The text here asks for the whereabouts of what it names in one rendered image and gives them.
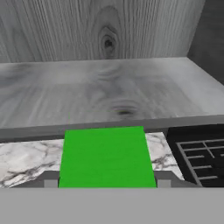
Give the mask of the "black hob with grey grate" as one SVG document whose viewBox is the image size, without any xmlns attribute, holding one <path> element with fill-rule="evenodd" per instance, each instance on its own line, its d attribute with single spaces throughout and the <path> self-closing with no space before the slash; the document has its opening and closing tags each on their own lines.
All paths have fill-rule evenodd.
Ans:
<svg viewBox="0 0 224 224">
<path fill-rule="evenodd" d="M 224 188 L 224 124 L 169 128 L 166 140 L 185 181 Z"/>
</svg>

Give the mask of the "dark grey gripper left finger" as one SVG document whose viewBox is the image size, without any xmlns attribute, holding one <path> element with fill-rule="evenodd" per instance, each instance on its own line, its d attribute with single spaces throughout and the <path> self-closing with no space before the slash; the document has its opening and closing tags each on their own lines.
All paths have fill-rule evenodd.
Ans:
<svg viewBox="0 0 224 224">
<path fill-rule="evenodd" d="M 44 171 L 34 180 L 15 185 L 15 188 L 57 188 L 59 179 L 60 173 L 58 171 Z"/>
</svg>

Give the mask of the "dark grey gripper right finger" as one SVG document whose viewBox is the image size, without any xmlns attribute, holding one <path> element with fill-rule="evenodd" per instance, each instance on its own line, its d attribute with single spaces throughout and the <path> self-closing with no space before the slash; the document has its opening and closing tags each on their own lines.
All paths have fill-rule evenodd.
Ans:
<svg viewBox="0 0 224 224">
<path fill-rule="evenodd" d="M 195 188 L 198 185 L 179 179 L 172 171 L 154 171 L 158 188 Z"/>
</svg>

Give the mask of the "green sponge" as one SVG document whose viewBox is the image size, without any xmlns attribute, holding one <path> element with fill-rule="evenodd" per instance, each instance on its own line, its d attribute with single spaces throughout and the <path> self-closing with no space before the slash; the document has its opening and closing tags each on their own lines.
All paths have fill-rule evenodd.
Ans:
<svg viewBox="0 0 224 224">
<path fill-rule="evenodd" d="M 71 129 L 65 132 L 60 188 L 154 188 L 144 128 Z"/>
</svg>

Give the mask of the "grey wooden cabinet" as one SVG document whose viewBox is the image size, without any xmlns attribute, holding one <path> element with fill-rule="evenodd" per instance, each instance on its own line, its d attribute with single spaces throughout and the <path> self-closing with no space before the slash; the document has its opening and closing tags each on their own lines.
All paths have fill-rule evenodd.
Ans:
<svg viewBox="0 0 224 224">
<path fill-rule="evenodd" d="M 0 143 L 224 126 L 224 0 L 0 0 Z"/>
</svg>

